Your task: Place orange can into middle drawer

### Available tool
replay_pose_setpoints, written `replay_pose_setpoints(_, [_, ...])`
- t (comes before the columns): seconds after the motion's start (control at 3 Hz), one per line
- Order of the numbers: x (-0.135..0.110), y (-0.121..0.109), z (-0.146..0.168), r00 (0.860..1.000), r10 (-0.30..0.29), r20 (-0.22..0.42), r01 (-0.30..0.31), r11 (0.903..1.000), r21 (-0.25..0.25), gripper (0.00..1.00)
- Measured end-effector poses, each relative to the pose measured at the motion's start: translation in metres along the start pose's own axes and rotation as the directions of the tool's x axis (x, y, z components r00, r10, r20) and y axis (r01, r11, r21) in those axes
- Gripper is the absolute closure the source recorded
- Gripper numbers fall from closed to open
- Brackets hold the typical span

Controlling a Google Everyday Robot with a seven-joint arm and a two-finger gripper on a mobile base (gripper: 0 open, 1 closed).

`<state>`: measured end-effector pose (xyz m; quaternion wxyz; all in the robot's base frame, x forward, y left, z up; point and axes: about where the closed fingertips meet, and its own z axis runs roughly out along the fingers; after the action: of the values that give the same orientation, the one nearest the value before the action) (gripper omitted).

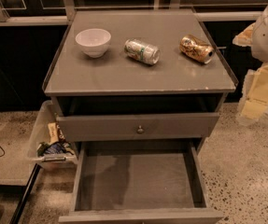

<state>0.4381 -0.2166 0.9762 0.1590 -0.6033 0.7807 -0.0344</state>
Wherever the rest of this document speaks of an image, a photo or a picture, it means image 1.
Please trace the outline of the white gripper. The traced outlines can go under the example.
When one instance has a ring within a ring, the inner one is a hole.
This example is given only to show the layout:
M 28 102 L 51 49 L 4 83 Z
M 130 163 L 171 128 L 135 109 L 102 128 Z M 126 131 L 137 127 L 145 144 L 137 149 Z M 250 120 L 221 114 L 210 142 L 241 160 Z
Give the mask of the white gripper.
M 237 107 L 237 121 L 249 126 L 268 115 L 268 6 L 255 23 L 234 37 L 233 44 L 251 47 L 252 56 L 263 62 L 258 70 L 247 71 Z

